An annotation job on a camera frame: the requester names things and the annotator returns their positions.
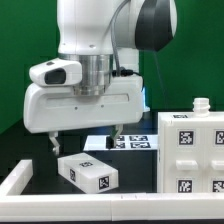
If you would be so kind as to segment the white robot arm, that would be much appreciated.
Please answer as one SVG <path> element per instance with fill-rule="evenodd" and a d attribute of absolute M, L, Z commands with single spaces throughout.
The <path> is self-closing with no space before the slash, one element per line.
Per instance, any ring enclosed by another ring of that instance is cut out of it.
<path fill-rule="evenodd" d="M 124 70 L 124 48 L 157 52 L 175 36 L 175 0 L 57 0 L 58 57 L 30 68 L 24 125 L 49 134 L 112 126 L 111 146 L 123 126 L 143 115 L 143 78 Z"/>

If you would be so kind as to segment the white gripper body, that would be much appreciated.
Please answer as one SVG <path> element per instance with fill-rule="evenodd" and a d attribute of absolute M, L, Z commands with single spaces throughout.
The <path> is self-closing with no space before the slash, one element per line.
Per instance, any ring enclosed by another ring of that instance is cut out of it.
<path fill-rule="evenodd" d="M 43 133 L 137 123 L 143 115 L 142 85 L 140 76 L 115 77 L 104 94 L 78 96 L 71 86 L 31 84 L 24 125 L 31 133 Z"/>

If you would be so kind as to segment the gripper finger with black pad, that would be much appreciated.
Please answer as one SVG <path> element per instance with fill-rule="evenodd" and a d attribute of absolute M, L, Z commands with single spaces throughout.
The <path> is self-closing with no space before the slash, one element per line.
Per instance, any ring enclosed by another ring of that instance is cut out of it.
<path fill-rule="evenodd" d="M 53 149 L 52 151 L 55 153 L 56 156 L 59 155 L 60 153 L 60 144 L 57 140 L 57 137 L 58 137 L 58 133 L 57 132 L 50 132 L 48 134 L 49 136 L 49 140 L 51 141 L 51 143 L 53 144 Z"/>
<path fill-rule="evenodd" d="M 106 148 L 112 149 L 116 147 L 117 139 L 121 132 L 123 131 L 123 125 L 118 124 L 112 127 L 112 132 L 109 136 L 106 137 Z"/>

